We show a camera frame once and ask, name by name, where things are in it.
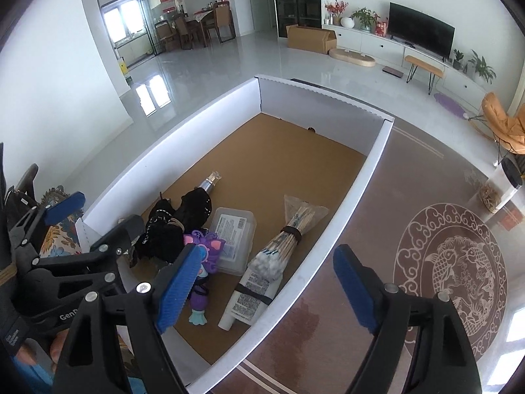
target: black tv screen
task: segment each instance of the black tv screen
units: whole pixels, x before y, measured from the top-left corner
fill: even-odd
[[[435,54],[450,57],[454,27],[422,12],[390,3],[388,34],[421,46]]]

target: potted plant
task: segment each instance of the potted plant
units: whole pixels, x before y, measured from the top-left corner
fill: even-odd
[[[493,79],[496,78],[493,68],[490,67],[490,65],[487,65],[484,56],[479,59],[476,52],[472,51],[472,53],[474,54],[474,57],[469,60],[469,62],[474,65],[474,83],[480,86],[483,86],[488,82],[492,84]]]
[[[325,8],[330,13],[330,15],[333,16],[333,24],[334,25],[341,25],[341,15],[348,7],[348,3],[344,1],[335,1],[335,3],[327,3],[325,4]]]
[[[368,31],[369,33],[372,31],[372,25],[374,25],[377,19],[380,18],[380,16],[376,12],[367,9],[366,7],[356,10],[352,13],[350,17],[352,19],[358,19],[361,25],[361,29],[363,31]]]
[[[452,63],[452,66],[454,69],[460,71],[461,70],[461,59],[463,59],[464,54],[462,54],[458,49],[454,49],[454,56],[456,59]]]

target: clear plastic wrapper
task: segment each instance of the clear plastic wrapper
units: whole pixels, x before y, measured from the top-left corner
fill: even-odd
[[[277,280],[282,274],[291,254],[297,246],[297,230],[300,236],[306,234],[322,218],[328,209],[304,202],[296,197],[284,196],[284,217],[287,231],[277,234],[249,264],[249,268],[268,281]]]

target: hand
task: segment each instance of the hand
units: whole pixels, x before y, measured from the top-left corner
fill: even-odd
[[[57,368],[58,359],[60,358],[60,353],[64,347],[64,342],[66,341],[68,332],[69,329],[66,329],[57,333],[56,338],[53,340],[51,347],[49,348],[49,356],[51,356],[51,360],[53,361],[53,365],[51,366],[53,372]],[[28,366],[36,366],[37,364],[35,351],[33,351],[27,343],[20,347],[16,354],[16,358]]]

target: white vase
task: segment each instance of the white vase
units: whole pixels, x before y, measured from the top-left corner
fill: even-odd
[[[353,28],[355,26],[355,22],[352,18],[341,18],[341,26],[345,28]]]
[[[485,79],[482,76],[480,76],[477,72],[474,73],[473,80],[474,83],[481,87],[484,87],[487,84]]]

